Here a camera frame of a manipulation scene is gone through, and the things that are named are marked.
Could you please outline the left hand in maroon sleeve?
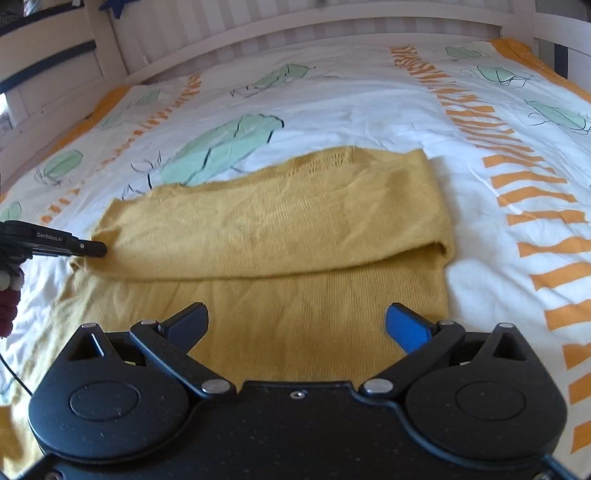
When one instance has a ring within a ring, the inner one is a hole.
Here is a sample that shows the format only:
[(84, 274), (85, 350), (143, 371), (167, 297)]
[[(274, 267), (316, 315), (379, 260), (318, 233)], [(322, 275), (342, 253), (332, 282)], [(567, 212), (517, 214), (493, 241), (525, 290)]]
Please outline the left hand in maroon sleeve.
[(20, 267), (9, 267), (1, 271), (0, 285), (0, 336), (8, 338), (18, 313), (24, 274)]

